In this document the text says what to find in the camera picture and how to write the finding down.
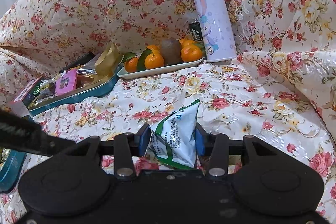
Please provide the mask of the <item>white green snack packet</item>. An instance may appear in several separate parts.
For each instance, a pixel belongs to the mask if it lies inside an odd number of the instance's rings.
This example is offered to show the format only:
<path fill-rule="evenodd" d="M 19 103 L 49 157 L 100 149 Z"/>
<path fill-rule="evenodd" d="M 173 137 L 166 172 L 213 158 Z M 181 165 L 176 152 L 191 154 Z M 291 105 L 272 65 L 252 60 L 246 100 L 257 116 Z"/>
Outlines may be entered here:
<path fill-rule="evenodd" d="M 197 159 L 195 129 L 200 100 L 181 107 L 152 127 L 149 149 L 160 163 L 193 169 Z"/>

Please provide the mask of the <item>teal tin tray with snacks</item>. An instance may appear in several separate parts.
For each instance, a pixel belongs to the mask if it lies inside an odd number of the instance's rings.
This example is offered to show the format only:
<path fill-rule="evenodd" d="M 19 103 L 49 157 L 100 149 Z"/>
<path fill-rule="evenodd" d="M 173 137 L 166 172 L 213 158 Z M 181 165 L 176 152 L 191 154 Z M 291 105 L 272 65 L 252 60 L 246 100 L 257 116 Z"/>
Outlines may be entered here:
<path fill-rule="evenodd" d="M 118 81 L 118 72 L 122 65 L 118 65 L 111 76 L 105 76 L 93 84 L 78 88 L 69 93 L 54 98 L 47 99 L 41 103 L 36 103 L 30 108 L 29 112 L 32 117 L 60 105 L 79 103 L 88 97 L 103 97 L 111 92 Z"/>

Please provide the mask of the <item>white rectangular fruit plate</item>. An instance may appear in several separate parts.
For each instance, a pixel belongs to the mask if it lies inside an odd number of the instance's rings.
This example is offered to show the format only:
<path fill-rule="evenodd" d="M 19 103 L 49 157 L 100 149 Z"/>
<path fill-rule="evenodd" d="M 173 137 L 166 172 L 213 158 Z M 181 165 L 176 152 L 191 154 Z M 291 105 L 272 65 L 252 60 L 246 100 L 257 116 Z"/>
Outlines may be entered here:
<path fill-rule="evenodd" d="M 201 58 L 197 61 L 192 61 L 192 62 L 188 62 L 188 63 L 169 65 L 169 66 L 165 66 L 165 67 L 149 69 L 149 70 L 139 71 L 139 72 L 134 72 L 134 73 L 127 73 L 127 71 L 123 67 L 117 73 L 117 75 L 118 75 L 119 78 L 124 79 L 124 80 L 133 80 L 133 79 L 144 78 L 144 77 L 149 77 L 149 76 L 161 75 L 161 74 L 165 74 L 165 73 L 171 73 L 171 72 L 175 72 L 175 71 L 185 69 L 185 68 L 195 67 L 202 62 L 203 62 L 203 58 Z"/>

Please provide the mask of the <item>left front mandarin orange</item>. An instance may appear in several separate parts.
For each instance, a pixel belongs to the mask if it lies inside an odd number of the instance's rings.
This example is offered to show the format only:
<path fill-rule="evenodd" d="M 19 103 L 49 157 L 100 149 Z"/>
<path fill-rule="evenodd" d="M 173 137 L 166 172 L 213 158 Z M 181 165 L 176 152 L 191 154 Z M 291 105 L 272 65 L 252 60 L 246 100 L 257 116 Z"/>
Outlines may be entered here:
<path fill-rule="evenodd" d="M 127 59 L 127 61 L 125 61 L 124 67 L 127 73 L 134 73 L 138 71 L 137 65 L 138 65 L 138 57 L 132 57 Z"/>

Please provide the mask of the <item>mandarin orange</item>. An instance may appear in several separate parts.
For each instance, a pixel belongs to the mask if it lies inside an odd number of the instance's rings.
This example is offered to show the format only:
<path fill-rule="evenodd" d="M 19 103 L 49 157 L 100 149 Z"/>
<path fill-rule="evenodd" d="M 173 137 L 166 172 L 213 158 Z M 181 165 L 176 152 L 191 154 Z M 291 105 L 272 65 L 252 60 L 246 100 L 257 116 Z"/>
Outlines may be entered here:
<path fill-rule="evenodd" d="M 132 57 L 127 59 L 127 61 L 125 61 L 124 67 L 127 73 L 134 73 L 138 71 L 137 65 L 138 65 L 138 57 Z"/>
<path fill-rule="evenodd" d="M 160 53 L 155 52 L 146 57 L 144 65 L 146 69 L 155 69 L 163 67 L 165 65 L 165 61 Z"/>
<path fill-rule="evenodd" d="M 184 46 L 181 50 L 181 58 L 185 63 L 197 61 L 202 57 L 202 50 L 194 44 Z"/>

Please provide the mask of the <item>middle front mandarin orange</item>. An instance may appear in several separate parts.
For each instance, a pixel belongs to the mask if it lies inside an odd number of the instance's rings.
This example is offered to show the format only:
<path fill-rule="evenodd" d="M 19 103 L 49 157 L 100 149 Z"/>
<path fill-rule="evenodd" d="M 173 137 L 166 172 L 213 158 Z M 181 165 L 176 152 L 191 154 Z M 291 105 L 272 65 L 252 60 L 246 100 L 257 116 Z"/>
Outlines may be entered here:
<path fill-rule="evenodd" d="M 155 69 L 163 67 L 165 65 L 165 61 L 160 53 L 155 52 L 146 57 L 144 65 L 146 69 Z"/>

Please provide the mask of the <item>gold foil snack packet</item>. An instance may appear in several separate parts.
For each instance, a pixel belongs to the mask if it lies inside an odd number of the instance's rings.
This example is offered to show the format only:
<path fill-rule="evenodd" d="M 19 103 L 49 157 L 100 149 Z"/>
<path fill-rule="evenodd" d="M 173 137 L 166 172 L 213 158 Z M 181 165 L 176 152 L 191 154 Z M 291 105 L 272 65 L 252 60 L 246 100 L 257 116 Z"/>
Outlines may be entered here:
<path fill-rule="evenodd" d="M 114 72 L 120 63 L 121 54 L 115 43 L 110 43 L 104 52 L 98 57 L 94 69 L 98 76 L 107 76 Z"/>

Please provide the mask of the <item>right front mandarin orange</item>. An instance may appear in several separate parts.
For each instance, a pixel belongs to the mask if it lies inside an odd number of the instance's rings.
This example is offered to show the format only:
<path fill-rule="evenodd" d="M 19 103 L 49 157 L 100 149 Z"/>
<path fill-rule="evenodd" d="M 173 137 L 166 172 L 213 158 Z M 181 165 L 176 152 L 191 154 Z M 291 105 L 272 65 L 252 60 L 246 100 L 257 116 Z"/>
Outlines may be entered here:
<path fill-rule="evenodd" d="M 202 57 L 202 50 L 194 44 L 184 46 L 181 50 L 181 58 L 185 63 L 197 61 Z"/>

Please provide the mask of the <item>brown kiwi fruit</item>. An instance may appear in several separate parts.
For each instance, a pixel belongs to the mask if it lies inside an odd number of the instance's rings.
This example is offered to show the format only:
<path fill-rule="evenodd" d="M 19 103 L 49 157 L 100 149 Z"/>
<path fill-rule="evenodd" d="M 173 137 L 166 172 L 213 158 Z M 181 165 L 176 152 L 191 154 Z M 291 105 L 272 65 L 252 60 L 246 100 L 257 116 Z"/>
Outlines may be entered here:
<path fill-rule="evenodd" d="M 166 65 L 175 65 L 182 62 L 181 44 L 177 39 L 170 38 L 162 40 L 159 44 L 159 51 Z"/>

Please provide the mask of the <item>floral fabric sofa cover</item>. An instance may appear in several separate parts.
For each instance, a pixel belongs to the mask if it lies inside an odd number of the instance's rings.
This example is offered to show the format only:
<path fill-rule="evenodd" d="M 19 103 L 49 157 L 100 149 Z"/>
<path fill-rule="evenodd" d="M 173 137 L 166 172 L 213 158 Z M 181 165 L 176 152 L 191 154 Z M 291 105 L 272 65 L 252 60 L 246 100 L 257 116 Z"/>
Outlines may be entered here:
<path fill-rule="evenodd" d="M 317 211 L 335 223 L 335 0 L 225 0 L 238 55 L 222 64 L 131 81 L 35 118 L 80 141 L 136 132 L 199 100 L 198 122 L 232 139 L 255 135 L 323 179 Z M 29 80 L 50 78 L 110 43 L 142 52 L 187 38 L 193 0 L 17 0 L 1 13 L 1 108 Z"/>

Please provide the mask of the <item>pink snack packet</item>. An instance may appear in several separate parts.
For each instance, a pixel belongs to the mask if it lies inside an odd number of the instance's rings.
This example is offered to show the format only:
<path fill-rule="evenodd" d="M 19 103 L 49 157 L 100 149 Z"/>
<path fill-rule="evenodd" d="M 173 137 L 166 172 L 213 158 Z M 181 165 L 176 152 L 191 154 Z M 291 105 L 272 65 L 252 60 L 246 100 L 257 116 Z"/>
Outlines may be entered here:
<path fill-rule="evenodd" d="M 76 89 L 77 85 L 77 69 L 71 69 L 63 72 L 62 75 L 56 80 L 55 95 L 61 96 Z"/>

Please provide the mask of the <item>black remote control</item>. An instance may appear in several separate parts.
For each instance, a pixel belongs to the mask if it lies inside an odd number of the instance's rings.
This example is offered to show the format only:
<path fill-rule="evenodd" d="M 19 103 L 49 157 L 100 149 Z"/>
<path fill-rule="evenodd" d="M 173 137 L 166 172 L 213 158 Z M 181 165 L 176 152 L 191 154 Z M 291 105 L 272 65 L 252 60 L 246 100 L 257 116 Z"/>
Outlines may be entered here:
<path fill-rule="evenodd" d="M 66 65 L 64 68 L 60 69 L 59 73 L 62 73 L 64 71 L 68 71 L 69 69 L 75 68 L 79 65 L 85 65 L 90 60 L 92 60 L 95 57 L 95 55 L 92 52 L 88 52 L 84 54 L 83 56 L 79 57 L 74 62 L 70 63 L 69 65 Z"/>

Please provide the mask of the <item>dark green coffee can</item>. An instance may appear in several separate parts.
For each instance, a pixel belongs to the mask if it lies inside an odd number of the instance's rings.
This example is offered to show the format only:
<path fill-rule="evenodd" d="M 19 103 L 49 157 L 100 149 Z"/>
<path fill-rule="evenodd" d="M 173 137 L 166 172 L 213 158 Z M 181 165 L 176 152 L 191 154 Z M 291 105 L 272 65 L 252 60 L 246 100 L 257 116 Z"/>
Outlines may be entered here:
<path fill-rule="evenodd" d="M 199 23 L 199 20 L 193 19 L 189 21 L 189 30 L 191 33 L 191 36 L 195 42 L 202 42 L 203 36 L 201 31 L 201 25 Z"/>

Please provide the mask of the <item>purple rabbit thermos bottle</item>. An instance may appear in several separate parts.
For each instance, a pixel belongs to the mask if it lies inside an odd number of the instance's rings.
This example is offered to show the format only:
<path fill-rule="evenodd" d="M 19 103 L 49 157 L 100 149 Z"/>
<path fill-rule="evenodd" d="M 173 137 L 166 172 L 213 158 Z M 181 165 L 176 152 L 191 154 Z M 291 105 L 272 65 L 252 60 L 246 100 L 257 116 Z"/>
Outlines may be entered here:
<path fill-rule="evenodd" d="M 207 61 L 217 63 L 237 56 L 225 0 L 194 0 Z"/>

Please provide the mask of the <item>red and white snack box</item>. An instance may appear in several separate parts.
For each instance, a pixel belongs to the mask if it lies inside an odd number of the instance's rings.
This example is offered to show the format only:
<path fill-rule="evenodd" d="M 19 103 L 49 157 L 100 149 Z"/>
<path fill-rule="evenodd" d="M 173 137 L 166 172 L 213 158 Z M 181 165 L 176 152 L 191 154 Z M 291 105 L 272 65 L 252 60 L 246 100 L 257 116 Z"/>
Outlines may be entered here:
<path fill-rule="evenodd" d="M 42 77 L 32 79 L 26 85 L 21 88 L 16 94 L 14 99 L 9 103 L 11 112 L 16 116 L 22 118 L 26 116 L 31 116 L 29 111 L 29 105 L 37 97 L 34 94 L 36 88 L 41 84 Z"/>

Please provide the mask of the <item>teal and gold tin lid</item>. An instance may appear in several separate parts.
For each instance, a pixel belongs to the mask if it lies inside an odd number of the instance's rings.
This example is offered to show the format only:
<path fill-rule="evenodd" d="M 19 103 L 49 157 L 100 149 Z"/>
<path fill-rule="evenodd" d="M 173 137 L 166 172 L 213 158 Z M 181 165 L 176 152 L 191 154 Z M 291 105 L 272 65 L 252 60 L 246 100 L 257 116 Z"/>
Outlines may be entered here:
<path fill-rule="evenodd" d="M 0 191 L 9 193 L 16 186 L 23 163 L 26 158 L 25 152 L 11 150 L 3 167 L 1 168 Z"/>

